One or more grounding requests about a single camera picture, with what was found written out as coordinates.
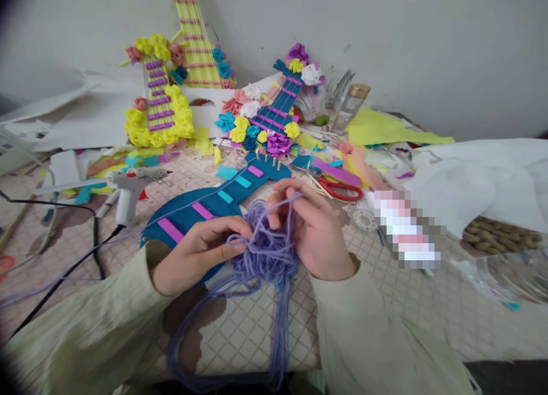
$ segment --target yarn bundle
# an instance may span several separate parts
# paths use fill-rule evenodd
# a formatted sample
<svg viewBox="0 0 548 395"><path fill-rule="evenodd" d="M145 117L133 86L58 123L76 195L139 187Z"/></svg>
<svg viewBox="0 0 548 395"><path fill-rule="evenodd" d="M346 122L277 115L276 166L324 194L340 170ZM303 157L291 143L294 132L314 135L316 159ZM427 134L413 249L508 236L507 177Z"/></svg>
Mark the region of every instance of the yarn bundle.
<svg viewBox="0 0 548 395"><path fill-rule="evenodd" d="M171 337L167 349L168 369L191 391L206 393L228 384L265 384L274 392L280 389L289 361L289 276L299 266L299 258L290 237L293 222L292 204L299 196L297 193L273 207L277 208L284 204L288 204L289 207L287 221L276 231L271 230L268 224L266 202L256 200L250 205L244 220L253 229L252 239L247 240L239 234L233 234L227 240L227 243L232 245L247 245L243 254L231 260L234 273L222 278L209 289ZM251 295L261 288L263 282L277 284L278 287L269 371L225 376L195 376L185 371L177 362L176 353L200 307L210 299Z"/></svg>

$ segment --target purple foam flower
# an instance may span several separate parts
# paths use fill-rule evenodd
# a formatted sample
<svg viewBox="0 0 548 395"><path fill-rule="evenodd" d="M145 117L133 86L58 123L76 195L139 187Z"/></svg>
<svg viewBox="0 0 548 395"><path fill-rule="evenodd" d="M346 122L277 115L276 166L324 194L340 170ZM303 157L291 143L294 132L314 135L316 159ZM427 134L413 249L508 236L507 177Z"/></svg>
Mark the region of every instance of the purple foam flower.
<svg viewBox="0 0 548 395"><path fill-rule="evenodd" d="M310 64L310 57L304 50L304 45L302 45L301 43L296 43L293 47L291 47L291 49L289 50L289 57L298 58L299 60L306 62L307 65Z"/></svg>

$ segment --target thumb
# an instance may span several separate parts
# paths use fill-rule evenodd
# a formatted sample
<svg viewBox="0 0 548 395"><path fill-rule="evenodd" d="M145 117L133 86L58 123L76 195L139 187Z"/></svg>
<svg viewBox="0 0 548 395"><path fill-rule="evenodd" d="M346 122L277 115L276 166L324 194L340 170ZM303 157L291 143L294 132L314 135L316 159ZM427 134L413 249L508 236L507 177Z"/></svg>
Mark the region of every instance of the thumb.
<svg viewBox="0 0 548 395"><path fill-rule="evenodd" d="M218 246L217 248L210 249L196 255L199 258L199 262L202 262L209 266L209 268L212 268L217 264L223 263L225 261L228 261L229 259L234 258L235 256L240 255L246 249L247 246L245 244L223 244Z"/></svg>

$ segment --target sleeve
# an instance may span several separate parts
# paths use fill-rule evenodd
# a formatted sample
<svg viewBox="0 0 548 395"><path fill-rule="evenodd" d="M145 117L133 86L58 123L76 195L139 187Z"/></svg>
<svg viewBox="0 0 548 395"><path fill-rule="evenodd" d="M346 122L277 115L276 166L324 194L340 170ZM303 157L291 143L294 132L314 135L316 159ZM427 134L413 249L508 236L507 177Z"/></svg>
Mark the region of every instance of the sleeve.
<svg viewBox="0 0 548 395"><path fill-rule="evenodd" d="M311 280L330 395L474 393L452 348L385 305L365 268L344 281Z"/></svg>
<svg viewBox="0 0 548 395"><path fill-rule="evenodd" d="M24 393L112 393L133 373L174 297L148 271L171 250L149 241L117 274L59 303L23 328L5 355Z"/></svg>

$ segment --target table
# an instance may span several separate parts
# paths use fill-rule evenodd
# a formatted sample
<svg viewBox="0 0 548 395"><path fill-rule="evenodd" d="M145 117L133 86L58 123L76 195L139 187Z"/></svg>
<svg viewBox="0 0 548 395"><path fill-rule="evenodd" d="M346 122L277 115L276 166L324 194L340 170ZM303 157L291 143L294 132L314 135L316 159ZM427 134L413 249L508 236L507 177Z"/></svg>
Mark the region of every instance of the table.
<svg viewBox="0 0 548 395"><path fill-rule="evenodd" d="M223 164L235 167L243 157L238 150L222 148ZM168 169L173 174L162 183L147 187L150 199L138 203L138 226L148 222L154 211L168 199L186 191L213 186L222 180L215 176L217 168L213 157L200 158L195 150L185 150L170 161ZM34 176L6 175L0 178L0 188L12 198L26 198L40 181ZM259 188L244 202L265 199L271 193L271 183ZM97 208L106 195L95 195L91 205ZM6 228L14 220L20 204L4 201L0 226ZM436 271L434 279L417 271L400 269L387 247L380 244L376 233L363 234L350 224L348 212L352 206L333 201L339 214L344 238L349 250L357 255L372 282L382 293L387 305L400 315L428 329L447 341L461 355L463 361L507 358L546 358L548 332L543 325L548 313L535 305L525 305L518 312L510 312L500 303L477 293L472 285L454 268ZM115 227L115 210L110 210L100 222L100 238ZM42 222L45 210L32 205L4 251L16 262L25 259L46 229ZM0 297L29 288L36 288L59 276L69 265L83 255L92 245L92 220L88 212L73 208L61 209L60 229L50 248L39 258L18 269L0 281ZM456 260L466 259L468 253L457 242L448 239L449 253ZM138 250L137 236L100 250L107 274L119 271ZM10 259L1 258L6 265ZM74 273L74 277L97 278L98 271L88 259ZM73 293L84 290L91 282L65 281L48 301L42 312ZM169 333L182 319L185 308L200 291L190 291L177 299L164 318L163 332L157 343L146 354L147 366L139 371L151 380L167 376L162 354L165 353ZM268 369L270 335L274 314L274 287L264 287L250 297L226 303L206 305L190 331L189 340L182 345L186 360L184 366L197 374L227 374ZM40 301L45 292L4 308L1 315L2 341ZM292 282L290 313L290 370L306 370L319 366L319 348L316 330L316 303L303 267Z"/></svg>

